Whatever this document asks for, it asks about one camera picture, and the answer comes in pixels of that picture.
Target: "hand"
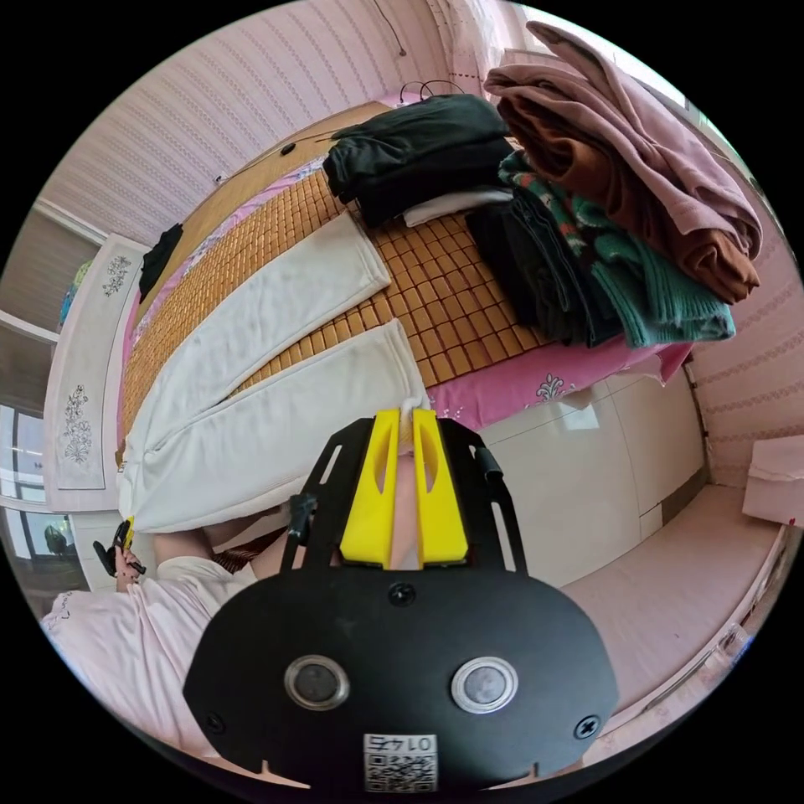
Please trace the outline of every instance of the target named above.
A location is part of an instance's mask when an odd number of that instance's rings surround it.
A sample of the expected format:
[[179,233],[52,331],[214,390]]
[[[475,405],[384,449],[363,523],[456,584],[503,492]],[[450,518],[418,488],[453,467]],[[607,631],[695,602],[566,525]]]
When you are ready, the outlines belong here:
[[139,563],[139,559],[130,550],[115,547],[115,577],[118,585],[121,582],[131,583],[139,578],[139,572],[131,566]]

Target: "person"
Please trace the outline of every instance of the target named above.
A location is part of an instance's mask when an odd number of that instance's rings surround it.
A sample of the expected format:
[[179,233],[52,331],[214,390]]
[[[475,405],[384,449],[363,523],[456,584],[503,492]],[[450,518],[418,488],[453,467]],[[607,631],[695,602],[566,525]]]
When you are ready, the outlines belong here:
[[[392,569],[410,566],[417,538],[413,464],[407,458],[399,461]],[[118,549],[116,592],[65,592],[41,621],[55,650],[101,704],[140,731],[200,758],[219,755],[183,696],[196,647],[224,603],[279,572],[287,536],[234,573],[213,560],[214,548],[262,516],[154,534],[153,578],[137,573],[134,553]],[[298,549],[295,568],[303,555]]]

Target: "bamboo mat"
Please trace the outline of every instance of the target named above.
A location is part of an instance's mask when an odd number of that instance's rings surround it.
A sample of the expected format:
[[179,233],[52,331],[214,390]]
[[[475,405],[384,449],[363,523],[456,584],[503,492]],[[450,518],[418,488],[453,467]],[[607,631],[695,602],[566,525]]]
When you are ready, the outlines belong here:
[[[160,368],[217,305],[345,209],[319,170],[269,200],[204,255],[131,351],[123,383],[125,433]],[[235,393],[394,317],[405,328],[426,388],[547,345],[540,333],[513,323],[513,310],[480,259],[462,215],[414,229],[397,219],[367,234],[389,269],[390,286],[271,360]]]
[[[232,213],[283,176],[292,173],[316,157],[324,156],[332,147],[329,135],[334,131],[366,122],[388,110],[389,107],[384,103],[372,101],[313,123],[312,126],[297,131],[291,137],[278,142],[267,152],[268,156],[257,157],[240,173],[216,188],[184,221],[182,238],[170,255],[170,260],[165,265],[165,270],[160,275],[157,284],[148,292],[137,309],[134,326],[142,320],[173,272]],[[280,150],[288,142],[295,142],[296,147],[283,157]]]

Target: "pink wallpaper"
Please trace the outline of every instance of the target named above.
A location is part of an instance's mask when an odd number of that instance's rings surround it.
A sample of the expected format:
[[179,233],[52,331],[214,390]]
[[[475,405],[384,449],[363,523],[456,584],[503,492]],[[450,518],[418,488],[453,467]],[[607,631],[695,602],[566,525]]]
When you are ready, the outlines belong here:
[[427,0],[379,6],[406,56],[372,0],[301,0],[200,39],[111,104],[42,196],[151,245],[206,198],[216,176],[283,137],[406,81],[449,78]]
[[804,283],[753,188],[723,164],[762,224],[765,238],[755,260],[762,285],[732,309],[736,338],[693,348],[692,372],[713,480],[742,488],[754,441],[804,434]]

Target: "floral pattern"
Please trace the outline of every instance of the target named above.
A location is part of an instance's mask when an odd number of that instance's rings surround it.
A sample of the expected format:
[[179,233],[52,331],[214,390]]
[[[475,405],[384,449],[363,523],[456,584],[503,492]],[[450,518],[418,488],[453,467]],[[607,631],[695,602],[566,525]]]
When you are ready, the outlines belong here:
[[67,399],[64,409],[66,426],[62,435],[68,443],[64,449],[64,457],[75,463],[84,463],[92,447],[92,428],[84,418],[84,405],[89,397],[84,393],[84,386],[78,385]]
[[461,411],[463,410],[463,405],[457,410],[450,410],[449,408],[444,408],[443,410],[438,410],[438,404],[433,397],[430,397],[430,407],[437,411],[438,417],[440,419],[453,419],[454,421],[461,420]]
[[326,157],[319,157],[318,159],[313,159],[312,162],[308,162],[306,165],[302,165],[296,172],[296,179],[301,181],[303,178],[313,175],[316,170],[321,169],[326,159]]
[[545,402],[552,402],[564,394],[571,394],[575,390],[575,383],[570,383],[564,388],[564,381],[562,378],[554,374],[547,374],[544,382],[539,386],[536,395],[539,397],[535,402],[530,405],[525,405],[526,408],[533,407],[534,405],[543,405]]
[[109,281],[103,286],[105,296],[117,293],[123,287],[123,280],[126,278],[128,269],[131,267],[131,260],[122,255],[118,255],[106,267]]

